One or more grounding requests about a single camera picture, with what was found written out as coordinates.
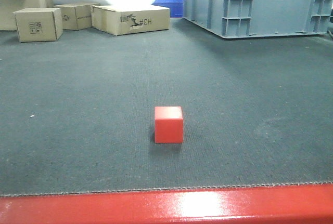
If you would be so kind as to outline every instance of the printed symbol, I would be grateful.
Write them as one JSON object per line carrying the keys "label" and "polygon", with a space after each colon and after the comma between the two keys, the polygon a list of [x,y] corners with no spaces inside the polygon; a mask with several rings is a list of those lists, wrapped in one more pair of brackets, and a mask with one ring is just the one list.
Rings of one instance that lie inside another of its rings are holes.
{"label": "printed symbol", "polygon": [[43,33],[42,23],[40,22],[29,22],[28,26],[29,26],[29,31],[32,34]]}

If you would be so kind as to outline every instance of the red frame edge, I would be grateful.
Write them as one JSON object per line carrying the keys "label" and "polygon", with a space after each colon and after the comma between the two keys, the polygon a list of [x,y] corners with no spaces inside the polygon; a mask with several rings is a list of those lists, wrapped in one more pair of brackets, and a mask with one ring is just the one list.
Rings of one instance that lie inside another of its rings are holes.
{"label": "red frame edge", "polygon": [[0,197],[0,224],[332,224],[333,184]]}

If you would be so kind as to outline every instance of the dark carpet floor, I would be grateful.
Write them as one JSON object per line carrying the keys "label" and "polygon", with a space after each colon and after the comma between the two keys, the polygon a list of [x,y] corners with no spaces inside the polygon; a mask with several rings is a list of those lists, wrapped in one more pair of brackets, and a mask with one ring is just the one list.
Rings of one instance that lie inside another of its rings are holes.
{"label": "dark carpet floor", "polygon": [[[0,32],[0,195],[329,182],[333,41]],[[153,142],[182,106],[184,143]]]}

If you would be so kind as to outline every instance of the red cube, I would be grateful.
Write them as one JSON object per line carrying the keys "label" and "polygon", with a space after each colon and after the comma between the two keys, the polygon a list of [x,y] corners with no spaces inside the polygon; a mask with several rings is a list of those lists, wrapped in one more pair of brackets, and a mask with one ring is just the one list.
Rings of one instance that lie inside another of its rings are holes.
{"label": "red cube", "polygon": [[155,107],[155,143],[183,142],[181,107]]}

